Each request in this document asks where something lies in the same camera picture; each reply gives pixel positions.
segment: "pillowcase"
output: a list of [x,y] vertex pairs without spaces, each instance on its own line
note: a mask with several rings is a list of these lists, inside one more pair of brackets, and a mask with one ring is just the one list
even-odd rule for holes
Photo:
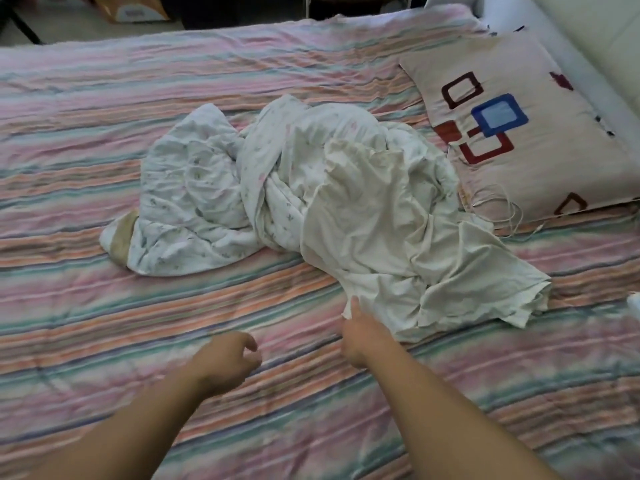
[[463,205],[496,227],[640,198],[640,166],[526,31],[405,55]]

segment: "multicolored striped fabric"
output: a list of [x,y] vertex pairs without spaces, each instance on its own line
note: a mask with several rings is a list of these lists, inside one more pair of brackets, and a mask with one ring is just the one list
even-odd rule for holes
[[[158,479],[399,478],[401,438],[370,375],[341,359],[340,286],[262,251],[183,278],[117,268],[98,236],[136,204],[140,158],[197,106],[238,128],[272,99],[349,102],[428,138],[398,55],[471,36],[461,6],[0,50],[0,477],[75,441],[225,330],[266,356],[202,405]],[[509,245],[554,279],[526,330],[490,322],[412,348],[566,477],[640,471],[635,207],[549,223]]]

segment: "blue square pattern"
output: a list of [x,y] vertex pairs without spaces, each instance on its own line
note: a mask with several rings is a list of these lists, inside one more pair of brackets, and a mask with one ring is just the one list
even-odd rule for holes
[[524,114],[512,94],[503,94],[482,103],[471,110],[485,138],[526,125],[529,118]]

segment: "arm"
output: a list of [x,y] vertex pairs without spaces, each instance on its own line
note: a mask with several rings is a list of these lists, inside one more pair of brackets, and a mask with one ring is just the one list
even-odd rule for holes
[[560,477],[475,404],[407,353],[351,300],[342,353],[367,368],[386,396],[420,479],[556,480]]
[[[244,348],[253,351],[243,355]],[[154,474],[204,399],[240,386],[262,359],[248,333],[217,335],[171,372],[46,461],[28,480],[141,480]]]

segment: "cream garment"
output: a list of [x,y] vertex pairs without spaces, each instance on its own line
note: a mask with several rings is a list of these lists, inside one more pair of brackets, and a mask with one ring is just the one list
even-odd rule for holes
[[117,219],[100,242],[154,276],[215,269],[263,246],[301,251],[398,339],[496,317],[523,326],[545,309],[548,276],[458,211],[457,184],[416,131],[356,106],[283,96],[239,134],[209,104],[153,145],[140,217],[132,231]]

